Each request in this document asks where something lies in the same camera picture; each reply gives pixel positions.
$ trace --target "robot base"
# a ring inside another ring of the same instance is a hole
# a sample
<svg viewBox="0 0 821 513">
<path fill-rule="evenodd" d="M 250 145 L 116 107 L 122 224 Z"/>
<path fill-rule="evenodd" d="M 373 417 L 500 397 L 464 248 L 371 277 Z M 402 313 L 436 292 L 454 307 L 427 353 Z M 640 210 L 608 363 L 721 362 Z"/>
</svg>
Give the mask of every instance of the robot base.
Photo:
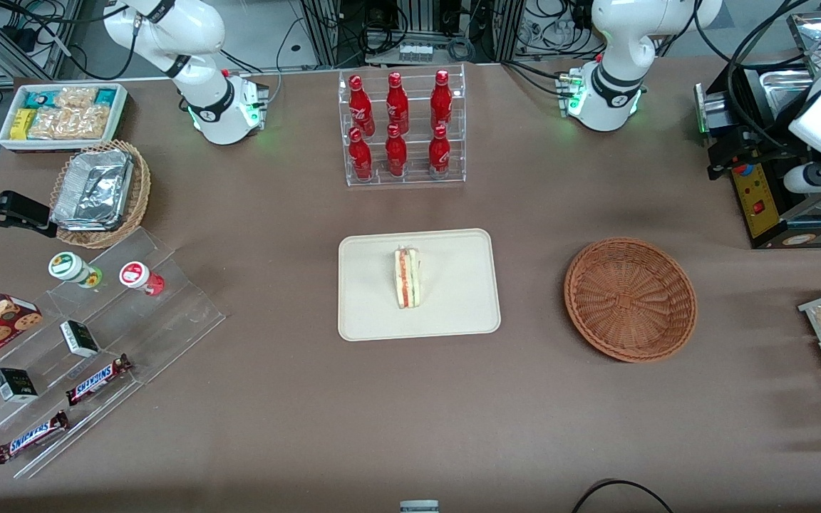
<svg viewBox="0 0 821 513">
<path fill-rule="evenodd" d="M 242 77 L 231 76 L 227 79 L 234 86 L 234 101 L 219 120 L 206 123 L 189 109 L 196 129 L 214 144 L 237 143 L 255 130 L 263 130 L 267 116 L 267 88 L 258 88 L 257 84 Z"/>
<path fill-rule="evenodd" d="M 626 124 L 629 116 L 635 113 L 641 91 L 636 93 L 631 103 L 610 107 L 591 85 L 591 73 L 596 67 L 597 62 L 589 62 L 582 68 L 570 69 L 566 83 L 557 81 L 559 93 L 572 95 L 571 98 L 559 99 L 559 110 L 564 118 L 573 117 L 591 130 L 613 131 Z"/>
</svg>

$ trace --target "bread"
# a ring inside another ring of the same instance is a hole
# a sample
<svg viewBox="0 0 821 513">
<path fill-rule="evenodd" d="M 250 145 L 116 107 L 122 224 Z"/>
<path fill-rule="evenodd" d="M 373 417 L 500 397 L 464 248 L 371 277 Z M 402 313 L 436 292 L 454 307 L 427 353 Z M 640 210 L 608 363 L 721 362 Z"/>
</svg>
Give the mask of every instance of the bread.
<svg viewBox="0 0 821 513">
<path fill-rule="evenodd" d="M 402 247 L 395 251 L 395 289 L 400 308 L 414 309 L 420 306 L 420 262 L 417 260 L 417 250 L 413 247 Z"/>
</svg>

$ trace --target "teal package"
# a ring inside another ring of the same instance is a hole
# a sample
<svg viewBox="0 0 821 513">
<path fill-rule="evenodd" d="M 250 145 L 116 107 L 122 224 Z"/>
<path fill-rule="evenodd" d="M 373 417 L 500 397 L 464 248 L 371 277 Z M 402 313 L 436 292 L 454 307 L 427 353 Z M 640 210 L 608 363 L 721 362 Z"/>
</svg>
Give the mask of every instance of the teal package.
<svg viewBox="0 0 821 513">
<path fill-rule="evenodd" d="M 24 108 L 56 107 L 59 91 L 39 91 L 27 93 Z"/>
<path fill-rule="evenodd" d="M 97 100 L 94 100 L 94 103 L 111 106 L 114 98 L 116 98 L 116 90 L 99 90 L 97 91 Z"/>
</svg>

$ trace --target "coca-cola bottle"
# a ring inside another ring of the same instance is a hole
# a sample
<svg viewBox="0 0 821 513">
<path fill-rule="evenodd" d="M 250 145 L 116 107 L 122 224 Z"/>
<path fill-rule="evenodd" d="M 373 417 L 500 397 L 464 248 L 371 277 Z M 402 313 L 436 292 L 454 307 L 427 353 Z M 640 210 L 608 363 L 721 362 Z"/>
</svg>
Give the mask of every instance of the coca-cola bottle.
<svg viewBox="0 0 821 513">
<path fill-rule="evenodd" d="M 356 179 L 361 182 L 372 180 L 372 153 L 369 146 L 363 140 L 363 133 L 357 127 L 351 127 L 348 132 L 351 137 L 351 145 L 348 146 L 348 153 L 351 153 L 351 164 L 356 173 Z"/>
<path fill-rule="evenodd" d="M 407 133 L 411 129 L 408 94 L 401 85 L 401 73 L 397 71 L 388 74 L 388 97 L 385 98 L 385 105 L 388 108 L 388 122 L 396 124 L 401 133 Z"/>
<path fill-rule="evenodd" d="M 449 125 L 452 120 L 452 91 L 449 90 L 449 72 L 444 69 L 436 71 L 436 87 L 430 97 L 430 109 L 433 111 L 430 124 L 434 130 L 437 125 Z"/>
<path fill-rule="evenodd" d="M 430 176 L 440 180 L 449 173 L 449 152 L 452 150 L 445 139 L 445 125 L 433 129 L 433 140 L 430 141 Z"/>
<path fill-rule="evenodd" d="M 388 153 L 388 172 L 397 178 L 404 176 L 408 163 L 408 146 L 401 137 L 401 128 L 396 123 L 391 123 L 388 126 L 388 142 L 385 142 L 385 153 Z"/>
<path fill-rule="evenodd" d="M 372 137 L 376 133 L 376 123 L 372 120 L 372 102 L 369 95 L 363 90 L 363 79 L 352 75 L 348 79 L 351 86 L 351 117 L 354 126 L 363 131 L 363 135 Z"/>
</svg>

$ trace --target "brown tabletop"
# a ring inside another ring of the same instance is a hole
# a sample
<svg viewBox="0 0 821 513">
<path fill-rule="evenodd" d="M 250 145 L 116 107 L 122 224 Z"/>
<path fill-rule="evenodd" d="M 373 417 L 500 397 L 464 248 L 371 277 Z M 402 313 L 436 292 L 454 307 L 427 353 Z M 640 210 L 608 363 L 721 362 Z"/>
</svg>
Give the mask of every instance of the brown tabletop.
<svg viewBox="0 0 821 513">
<path fill-rule="evenodd" d="M 729 182 L 708 181 L 691 90 L 720 69 L 661 59 L 626 127 L 591 133 L 468 66 L 468 182 L 375 192 L 344 184 L 336 73 L 288 75 L 267 130 L 229 147 L 170 81 L 128 82 L 144 225 L 230 317 L 37 477 L 0 467 L 0 511 L 557 512 L 605 477 L 681 512 L 821 511 L 821 354 L 795 308 L 821 296 L 821 250 L 749 250 Z M 2 152 L 0 191 L 46 200 L 65 159 Z M 467 227 L 492 236 L 498 331 L 341 340 L 344 237 Z M 698 328 L 671 360 L 610 360 L 564 312 L 569 260 L 611 236 L 693 280 Z M 68 248 L 1 229 L 0 292 L 52 288 Z M 607 488 L 582 511 L 624 510 L 658 509 Z"/>
</svg>

